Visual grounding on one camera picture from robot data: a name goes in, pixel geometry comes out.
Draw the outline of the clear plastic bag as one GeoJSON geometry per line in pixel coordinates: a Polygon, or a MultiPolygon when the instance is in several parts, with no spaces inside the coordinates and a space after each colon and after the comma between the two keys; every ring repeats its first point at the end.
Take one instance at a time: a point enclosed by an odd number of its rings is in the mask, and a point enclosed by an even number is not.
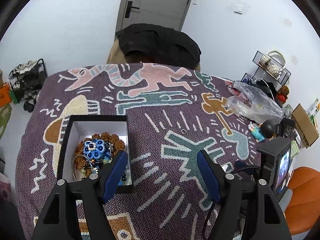
{"type": "Polygon", "coordinates": [[[226,86],[232,96],[226,99],[225,107],[234,114],[262,124],[271,120],[275,125],[284,117],[284,111],[261,89],[242,83],[232,82],[226,86]]]}

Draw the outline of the brown plush toy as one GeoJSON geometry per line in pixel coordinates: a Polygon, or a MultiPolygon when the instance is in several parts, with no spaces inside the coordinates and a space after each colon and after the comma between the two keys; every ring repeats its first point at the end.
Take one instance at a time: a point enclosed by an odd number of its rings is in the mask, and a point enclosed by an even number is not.
{"type": "Polygon", "coordinates": [[[277,99],[282,104],[284,104],[287,101],[287,96],[289,94],[289,88],[287,86],[282,86],[280,90],[277,91],[277,99]]]}

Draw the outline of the white wall switch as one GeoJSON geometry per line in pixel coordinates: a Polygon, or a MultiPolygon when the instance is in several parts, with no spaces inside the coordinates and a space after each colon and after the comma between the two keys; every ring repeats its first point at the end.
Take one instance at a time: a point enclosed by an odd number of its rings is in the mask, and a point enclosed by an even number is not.
{"type": "Polygon", "coordinates": [[[235,12],[236,14],[242,15],[243,11],[244,11],[244,6],[243,6],[242,4],[236,4],[236,5],[235,5],[235,7],[234,7],[234,12],[235,12]]]}

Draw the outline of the black jacket on chair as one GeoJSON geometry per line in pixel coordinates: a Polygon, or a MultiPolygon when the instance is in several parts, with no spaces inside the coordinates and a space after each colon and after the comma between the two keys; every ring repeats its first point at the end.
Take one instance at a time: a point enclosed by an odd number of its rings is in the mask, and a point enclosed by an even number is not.
{"type": "Polygon", "coordinates": [[[137,23],[116,32],[125,55],[141,51],[160,59],[176,60],[193,67],[200,63],[201,50],[187,34],[160,25],[137,23]]]}

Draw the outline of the orange chair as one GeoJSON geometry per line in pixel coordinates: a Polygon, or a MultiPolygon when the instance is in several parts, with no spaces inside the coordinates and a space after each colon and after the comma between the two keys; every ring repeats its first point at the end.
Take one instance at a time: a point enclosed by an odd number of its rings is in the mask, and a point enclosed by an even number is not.
{"type": "Polygon", "coordinates": [[[285,217],[294,236],[310,230],[319,218],[319,172],[309,167],[295,169],[288,188],[292,197],[285,217]]]}

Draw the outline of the orange paper bag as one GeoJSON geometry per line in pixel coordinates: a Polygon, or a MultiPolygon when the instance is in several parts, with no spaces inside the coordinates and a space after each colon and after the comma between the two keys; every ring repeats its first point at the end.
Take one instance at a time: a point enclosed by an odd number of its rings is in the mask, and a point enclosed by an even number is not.
{"type": "Polygon", "coordinates": [[[3,83],[3,86],[0,88],[0,107],[3,107],[11,103],[10,97],[10,86],[7,83],[3,83]]]}

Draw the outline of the black jewelry box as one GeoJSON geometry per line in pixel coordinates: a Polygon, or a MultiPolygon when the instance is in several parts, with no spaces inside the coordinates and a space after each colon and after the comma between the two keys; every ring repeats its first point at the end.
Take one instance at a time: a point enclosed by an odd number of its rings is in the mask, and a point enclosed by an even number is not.
{"type": "Polygon", "coordinates": [[[117,150],[130,152],[127,116],[72,115],[63,137],[57,179],[71,183],[98,173],[117,150]]]}

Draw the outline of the blue flower bead ornament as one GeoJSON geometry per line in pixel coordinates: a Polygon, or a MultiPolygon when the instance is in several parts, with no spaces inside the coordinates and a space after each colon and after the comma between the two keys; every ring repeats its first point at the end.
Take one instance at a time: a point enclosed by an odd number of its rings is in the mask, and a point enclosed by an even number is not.
{"type": "Polygon", "coordinates": [[[92,139],[84,143],[83,154],[89,160],[99,160],[105,152],[105,142],[102,139],[92,139]]]}

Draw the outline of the purple patterned woven blanket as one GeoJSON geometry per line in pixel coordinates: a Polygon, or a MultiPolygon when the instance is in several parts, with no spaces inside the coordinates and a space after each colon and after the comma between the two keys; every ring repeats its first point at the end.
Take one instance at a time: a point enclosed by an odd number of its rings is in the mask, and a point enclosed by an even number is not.
{"type": "Polygon", "coordinates": [[[47,78],[26,126],[16,164],[17,207],[24,235],[57,179],[72,115],[127,116],[133,191],[104,207],[119,238],[201,239],[211,202],[196,155],[220,165],[260,164],[249,121],[225,109],[229,82],[179,67],[126,64],[120,81],[99,66],[47,78]]]}

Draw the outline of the open cardboard box right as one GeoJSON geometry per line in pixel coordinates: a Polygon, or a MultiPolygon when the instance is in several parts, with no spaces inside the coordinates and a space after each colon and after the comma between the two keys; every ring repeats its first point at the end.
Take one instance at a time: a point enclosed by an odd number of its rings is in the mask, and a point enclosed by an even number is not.
{"type": "Polygon", "coordinates": [[[296,130],[302,139],[304,147],[309,148],[319,138],[317,128],[300,103],[293,110],[292,117],[296,122],[296,130]]]}

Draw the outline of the green floor mat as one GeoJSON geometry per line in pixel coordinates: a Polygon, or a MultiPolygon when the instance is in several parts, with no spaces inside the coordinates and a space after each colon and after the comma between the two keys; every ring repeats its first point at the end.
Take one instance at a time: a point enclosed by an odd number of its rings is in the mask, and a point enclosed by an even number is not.
{"type": "Polygon", "coordinates": [[[12,107],[11,104],[6,104],[5,106],[1,107],[0,111],[0,139],[2,138],[7,124],[11,117],[12,107]]]}

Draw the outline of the grey door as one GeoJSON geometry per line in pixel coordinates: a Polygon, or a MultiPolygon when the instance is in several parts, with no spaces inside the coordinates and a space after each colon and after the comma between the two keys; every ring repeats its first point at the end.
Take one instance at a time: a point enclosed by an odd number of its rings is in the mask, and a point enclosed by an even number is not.
{"type": "Polygon", "coordinates": [[[161,25],[180,31],[183,27],[191,0],[121,0],[116,24],[116,31],[135,23],[161,25]],[[133,6],[129,18],[125,18],[127,2],[133,6]]]}

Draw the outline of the black shoe rack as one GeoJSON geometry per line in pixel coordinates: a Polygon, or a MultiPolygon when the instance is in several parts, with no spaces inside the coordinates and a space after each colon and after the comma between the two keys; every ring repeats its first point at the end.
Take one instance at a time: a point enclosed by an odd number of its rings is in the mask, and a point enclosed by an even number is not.
{"type": "Polygon", "coordinates": [[[35,99],[47,76],[44,59],[30,60],[17,65],[8,76],[13,102],[35,99]]]}

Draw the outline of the black-haired boy figurine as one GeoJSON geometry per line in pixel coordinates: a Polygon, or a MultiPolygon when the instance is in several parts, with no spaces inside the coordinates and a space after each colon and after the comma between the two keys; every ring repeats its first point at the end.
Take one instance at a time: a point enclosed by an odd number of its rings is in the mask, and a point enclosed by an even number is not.
{"type": "Polygon", "coordinates": [[[250,122],[248,129],[258,143],[265,139],[270,140],[276,135],[276,126],[272,120],[266,120],[259,125],[250,122]]]}

